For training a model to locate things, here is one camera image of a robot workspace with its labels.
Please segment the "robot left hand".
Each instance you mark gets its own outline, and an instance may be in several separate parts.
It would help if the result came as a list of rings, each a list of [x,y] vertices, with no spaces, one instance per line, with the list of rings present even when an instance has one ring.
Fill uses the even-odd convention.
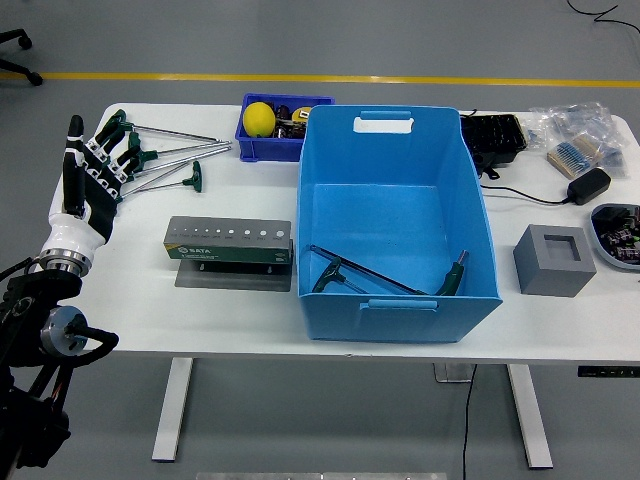
[[[49,210],[51,233],[40,254],[43,263],[64,256],[90,263],[113,230],[117,197],[128,178],[127,162],[136,152],[111,157],[124,140],[124,131],[113,121],[89,140],[83,134],[82,117],[72,116],[62,174]]]

